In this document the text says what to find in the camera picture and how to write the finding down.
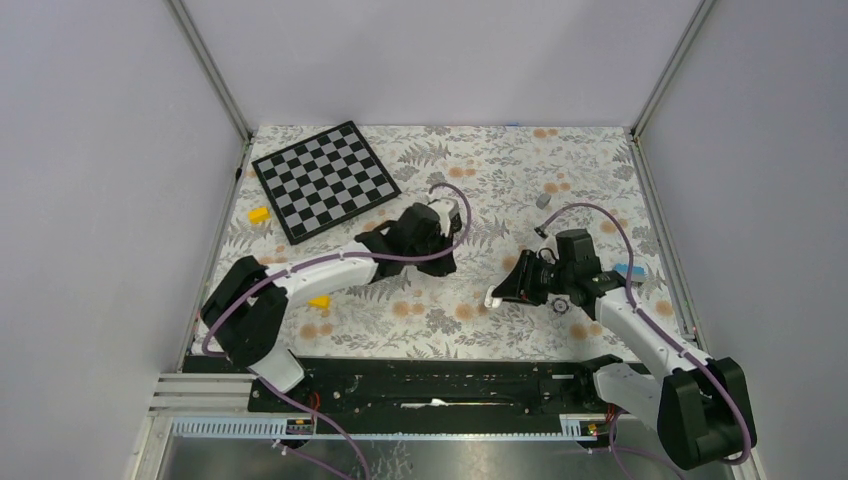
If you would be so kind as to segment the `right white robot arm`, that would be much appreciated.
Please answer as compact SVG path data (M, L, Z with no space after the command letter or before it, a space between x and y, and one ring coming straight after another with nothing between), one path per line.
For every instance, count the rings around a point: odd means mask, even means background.
M605 271L584 229L546 241L550 254L523 250L509 275L488 289L485 304L543 306L567 299L623 340L648 369L637 373L605 355L586 361L573 386L575 402L597 412L611 403L653 428L668 457L684 470L742 455L757 442L741 366L714 359L677 333L645 318L624 277Z

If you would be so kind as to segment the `yellow block near arm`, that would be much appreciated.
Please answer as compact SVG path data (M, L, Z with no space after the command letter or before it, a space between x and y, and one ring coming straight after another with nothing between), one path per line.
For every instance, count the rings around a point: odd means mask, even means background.
M314 307L314 308L318 308L318 309L322 309L322 310L328 310L331 306L331 301L332 301L332 299L329 296L320 296L320 297L315 297L313 299L310 299L307 302L307 304L310 307Z

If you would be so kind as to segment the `white earbud charging case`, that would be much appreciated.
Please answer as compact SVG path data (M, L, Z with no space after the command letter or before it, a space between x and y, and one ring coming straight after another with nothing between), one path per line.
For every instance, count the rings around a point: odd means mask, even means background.
M501 306L503 299L496 297L494 295L496 287L494 285L490 286L483 299L483 305L487 309L497 309Z

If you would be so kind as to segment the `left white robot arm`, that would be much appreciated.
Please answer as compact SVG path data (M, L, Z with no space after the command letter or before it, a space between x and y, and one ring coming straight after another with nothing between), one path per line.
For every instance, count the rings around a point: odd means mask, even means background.
M457 201L442 198L416 202L398 219L296 265L262 265L254 256L243 257L201 307L200 319L224 357L264 379L282 408L299 410L311 387L300 362L278 342L286 312L322 295L397 276L406 267L449 275L456 270L451 250L461 227Z

